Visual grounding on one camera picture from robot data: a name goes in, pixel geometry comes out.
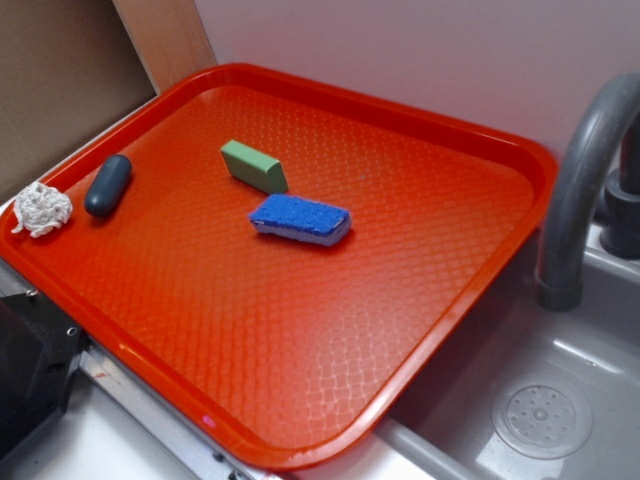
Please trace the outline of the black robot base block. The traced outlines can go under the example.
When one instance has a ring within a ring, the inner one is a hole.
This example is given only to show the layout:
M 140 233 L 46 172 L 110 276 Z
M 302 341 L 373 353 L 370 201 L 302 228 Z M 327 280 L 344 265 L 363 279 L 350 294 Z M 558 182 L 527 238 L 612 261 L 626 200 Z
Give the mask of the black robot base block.
M 1 299 L 1 462 L 66 413 L 82 327 L 43 294 Z

